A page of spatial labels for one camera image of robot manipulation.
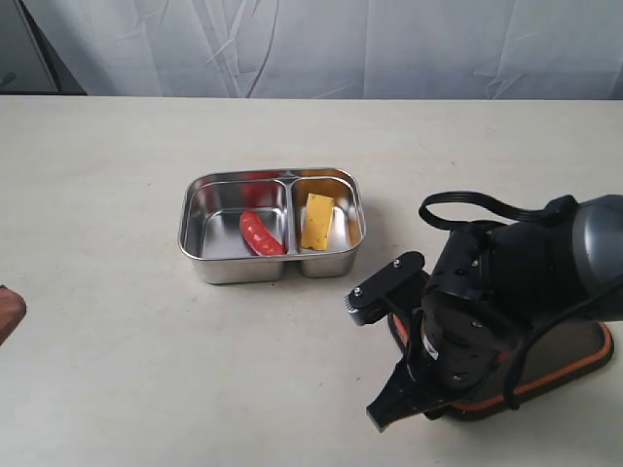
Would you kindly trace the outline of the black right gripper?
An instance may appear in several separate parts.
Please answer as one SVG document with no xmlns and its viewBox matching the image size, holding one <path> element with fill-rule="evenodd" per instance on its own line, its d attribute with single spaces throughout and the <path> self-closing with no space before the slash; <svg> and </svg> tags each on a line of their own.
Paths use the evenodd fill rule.
<svg viewBox="0 0 623 467">
<path fill-rule="evenodd" d="M 431 273 L 389 292 L 387 304 L 403 323 L 406 349 L 366 412 L 379 431 L 404 418 L 436 418 L 470 397 L 499 355 L 528 330 L 494 302 L 485 245 L 464 232 L 450 234 Z"/>
</svg>

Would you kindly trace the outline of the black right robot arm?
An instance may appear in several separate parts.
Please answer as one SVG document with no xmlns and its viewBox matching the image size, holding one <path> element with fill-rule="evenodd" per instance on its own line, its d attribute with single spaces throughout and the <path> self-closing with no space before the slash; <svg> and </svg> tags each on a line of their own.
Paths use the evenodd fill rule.
<svg viewBox="0 0 623 467">
<path fill-rule="evenodd" d="M 622 198 L 572 196 L 523 209 L 477 192 L 427 197 L 419 210 L 448 233 L 432 271 L 400 255 L 348 295 L 360 325 L 386 319 L 401 358 L 367 414 L 379 430 L 414 416 L 517 410 L 606 360 L 553 363 L 568 323 L 622 317 Z"/>
</svg>

